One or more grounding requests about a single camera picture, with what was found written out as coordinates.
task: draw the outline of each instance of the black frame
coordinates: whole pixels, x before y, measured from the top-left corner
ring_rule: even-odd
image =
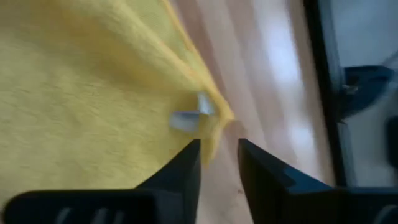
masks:
[[[339,74],[330,0],[303,0],[305,17],[311,40],[312,54],[317,72],[323,117],[329,139],[330,153],[335,172],[336,185],[347,186],[346,164],[340,139],[338,98],[344,85]]]

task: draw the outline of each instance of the wooden floor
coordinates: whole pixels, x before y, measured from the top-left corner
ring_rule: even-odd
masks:
[[[171,0],[237,121],[203,171],[197,223],[252,223],[238,138],[333,185],[301,1]]]

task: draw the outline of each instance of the yellow towel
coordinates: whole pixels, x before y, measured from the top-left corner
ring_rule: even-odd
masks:
[[[204,91],[216,113],[169,125]],[[133,188],[233,118],[164,0],[0,0],[0,203],[37,189]]]

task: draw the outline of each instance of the small white object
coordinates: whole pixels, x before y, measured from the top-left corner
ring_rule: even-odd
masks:
[[[198,110],[205,115],[214,114],[214,106],[205,92],[198,93]]]
[[[176,111],[171,115],[170,125],[181,131],[194,132],[198,128],[199,117],[199,111]]]

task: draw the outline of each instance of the towel fold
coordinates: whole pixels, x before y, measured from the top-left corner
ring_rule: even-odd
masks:
[[[174,111],[215,107],[194,133]],[[0,203],[38,189],[133,188],[233,114],[163,0],[0,0]]]

